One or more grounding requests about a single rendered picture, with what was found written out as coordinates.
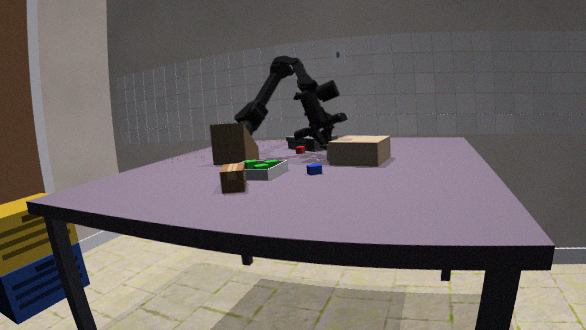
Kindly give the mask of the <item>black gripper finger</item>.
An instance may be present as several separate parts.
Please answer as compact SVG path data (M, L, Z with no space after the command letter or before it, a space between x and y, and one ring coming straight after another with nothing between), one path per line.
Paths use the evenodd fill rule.
M326 141L325 141L325 139L324 139L324 137L323 137L323 134L322 134L322 132L317 132L317 133L314 133L314 134L310 135L309 137L313 137L313 138L314 138L316 141L318 141L318 142L319 142L321 145L324 145L324 144L326 144Z
M321 130L321 132L322 132L322 134L323 134L323 137L324 137L324 139L325 139L325 141L326 141L326 144L328 144L328 142L330 142L330 141L331 141L331 134L332 134L332 130L333 130L333 128L335 128L335 126L333 126L333 127L329 127L329 128L326 128L326 129L324 129L324 130ZM329 136L327 136L327 132L328 132L328 135L329 135Z

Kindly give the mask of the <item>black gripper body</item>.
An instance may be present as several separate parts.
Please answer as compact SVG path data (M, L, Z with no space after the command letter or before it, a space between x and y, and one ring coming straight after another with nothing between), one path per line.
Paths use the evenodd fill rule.
M343 112L337 113L333 116L330 116L329 120L327 120L327 118L325 118L323 110L324 109L323 109L323 107L321 108L320 104L317 104L317 105L314 105L312 107L305 109L304 115L307 116L307 118L309 120L310 124L308 124L308 125L310 128L303 128L301 130L294 132L295 140L302 139L302 138L305 138L305 137L312 135L314 133L320 132L319 129L321 129L321 128L326 129L328 127L333 127L333 124L338 123L338 122L343 122L344 119L347 120L347 116ZM330 121L332 123L329 123ZM318 124L315 125L315 123L318 123ZM322 124L322 123L324 123L324 124ZM319 126L319 125L321 125L321 126ZM303 133L304 133L304 136L303 136Z

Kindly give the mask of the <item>white square tray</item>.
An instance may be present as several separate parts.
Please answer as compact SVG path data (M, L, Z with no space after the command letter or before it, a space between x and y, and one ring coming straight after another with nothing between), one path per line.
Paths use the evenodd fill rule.
M264 164L264 161L268 160L257 160L258 164ZM277 175L288 170L288 160L277 160L278 164L267 169L245 169L246 180L270 180Z

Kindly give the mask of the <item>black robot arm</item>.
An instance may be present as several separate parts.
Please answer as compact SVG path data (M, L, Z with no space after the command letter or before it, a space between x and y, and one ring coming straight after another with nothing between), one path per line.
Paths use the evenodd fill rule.
M298 58L291 58L288 56L276 57L270 66L270 75L259 91L254 101L247 103L247 105L235 115L235 120L238 123L243 123L249 130L250 135L254 133L265 119L268 110L266 104L272 96L274 90L279 84L280 80L293 75L296 71L297 86L302 93L296 92L294 100L301 100L304 110L314 105L320 104L319 100L322 99L326 102L339 96L339 91L335 87L335 82L327 82L323 86L318 85L308 74L303 70L304 65ZM290 67L293 67L293 69ZM304 68L305 69L305 68ZM333 86L334 85L334 86ZM315 89L316 88L316 89ZM316 94L319 94L317 95ZM259 102L261 101L261 102ZM249 104L249 105L248 105ZM251 105L251 106L250 106Z

